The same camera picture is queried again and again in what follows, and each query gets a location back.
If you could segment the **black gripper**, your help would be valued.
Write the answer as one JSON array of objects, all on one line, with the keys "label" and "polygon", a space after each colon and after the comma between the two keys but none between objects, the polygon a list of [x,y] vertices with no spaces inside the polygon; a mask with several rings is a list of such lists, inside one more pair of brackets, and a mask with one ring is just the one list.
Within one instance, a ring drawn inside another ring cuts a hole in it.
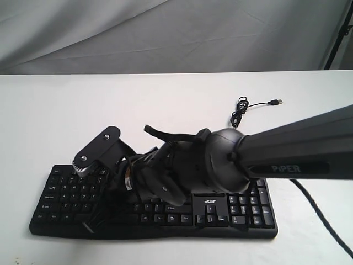
[{"label": "black gripper", "polygon": [[129,147],[112,147],[106,154],[106,167],[111,173],[106,191],[101,195],[90,216],[82,224],[91,233],[112,219],[120,210],[119,204],[130,199],[149,198],[181,206],[191,196],[182,185],[176,168],[176,154],[171,147],[153,149],[137,154]]}]

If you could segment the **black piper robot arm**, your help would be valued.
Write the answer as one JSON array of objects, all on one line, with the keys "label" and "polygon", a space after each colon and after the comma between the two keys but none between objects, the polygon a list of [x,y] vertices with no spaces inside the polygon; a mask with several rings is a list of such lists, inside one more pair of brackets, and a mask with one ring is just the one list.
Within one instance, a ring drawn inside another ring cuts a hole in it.
[{"label": "black piper robot arm", "polygon": [[231,128],[194,135],[144,130],[162,146],[137,154],[110,126],[75,156],[81,177],[99,167],[108,171],[97,205],[83,220],[90,232],[120,213],[130,196],[181,206],[192,194],[239,193],[260,178],[352,179],[352,106],[255,135]]}]

